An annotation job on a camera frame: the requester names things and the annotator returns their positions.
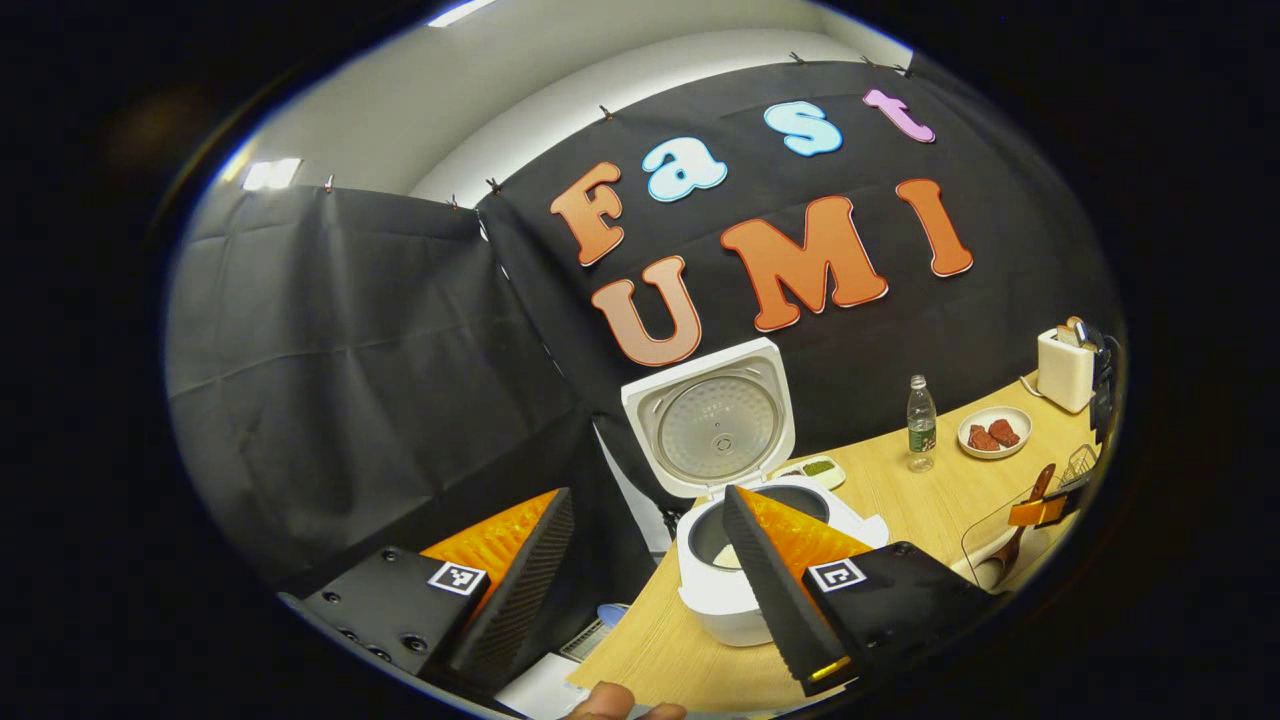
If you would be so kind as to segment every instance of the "table surface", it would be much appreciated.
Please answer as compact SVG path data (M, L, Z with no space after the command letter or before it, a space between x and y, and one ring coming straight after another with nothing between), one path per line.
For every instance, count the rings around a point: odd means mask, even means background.
M1034 375L1027 375L1032 387ZM978 460L960 448L956 430L972 413L995 406L1016 407L1030 415L1032 433L1014 455ZM846 479L835 495L864 518L876 514L884 518L890 542L910 541L952 565L964 559L965 530L1028 491L1044 465L1056 462L1056 474L1061 477L1068 459L1082 445L1097 451L1088 415L1088 411L1071 415L1030 395L1015 380L938 416L938 446L928 473L906 469L905 427L818 455L832 457L845 470ZM1069 525L1064 521L1050 528L1051 541ZM1030 565L1030 570L1047 556ZM1021 571L1019 579L1030 574ZM699 712L790 708L840 692L837 688L805 698L773 643L728 647L716 642L681 602L678 584L673 546L618 625L567 679L588 688L599 680L621 683L635 693L640 705L677 702ZM1011 580L1006 587L1016 584Z

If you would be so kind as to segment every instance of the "green food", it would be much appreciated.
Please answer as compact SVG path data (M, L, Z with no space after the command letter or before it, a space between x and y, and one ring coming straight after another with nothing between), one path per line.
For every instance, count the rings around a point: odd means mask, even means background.
M826 473L827 470L831 470L835 466L836 464L832 462L831 460L819 460L817 462L810 462L805 465L804 471L806 475L812 478L813 475L817 475L819 473Z

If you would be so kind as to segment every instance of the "plate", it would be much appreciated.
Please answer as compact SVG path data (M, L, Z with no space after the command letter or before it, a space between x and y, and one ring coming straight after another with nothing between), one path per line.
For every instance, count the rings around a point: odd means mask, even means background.
M1001 447L1000 450L975 450L969 447L969 425L982 425L983 428L989 428L992 423L998 419L1009 420L1009 427L1014 428L1018 437L1018 445L1012 447ZM998 460L1001 457L1009 457L1010 455L1018 452L1027 445L1027 438L1032 437L1032 416L1016 407L987 407L986 410L979 410L973 415L969 415L960 423L956 429L956 441L965 452L973 455L974 457L980 457L983 460Z

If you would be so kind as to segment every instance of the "black fabric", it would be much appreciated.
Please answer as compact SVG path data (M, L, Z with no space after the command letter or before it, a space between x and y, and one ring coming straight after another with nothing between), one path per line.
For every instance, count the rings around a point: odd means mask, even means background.
M937 140L919 143L863 96L901 99ZM771 105L808 100L844 136L829 154L804 158L763 122ZM701 140L727 178L675 202L646 190L641 159L681 136ZM622 215L605 223L625 238L589 268L552 201L600 161L622 173L609 187ZM970 270L938 278L928 238L899 183L928 178L974 255ZM613 110L521 168L479 204L488 237L564 377L596 414L614 459L660 507L687 507L657 484L622 413L620 387L654 372L628 360L604 315L600 287L630 279L650 336L668 337L671 316L640 279L649 264L678 254L703 338L691 357L759 337L759 311L740 258L719 245L727 228L768 220L796 242L806 205L841 195L888 293L769 333L782 350L796 416L796 455L901 428L911 374L923 373L945 413L1036 368L1036 336L1068 315L1101 328L1119 302L1097 238L1070 190L1030 142L968 91L904 78L860 63L786 63L724 73ZM832 286L828 284L828 293Z
M476 214L352 190L215 188L175 255L166 384L210 514L298 597L570 487L556 612L521 661L628 601L653 561Z

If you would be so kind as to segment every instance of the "hand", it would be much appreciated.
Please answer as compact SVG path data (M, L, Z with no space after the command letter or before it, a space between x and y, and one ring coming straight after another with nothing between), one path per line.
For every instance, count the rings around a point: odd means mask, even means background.
M564 720L626 720L636 697L631 691L614 683L596 683L591 694L577 703ZM657 705L636 720L685 720L689 714L684 706L664 702Z

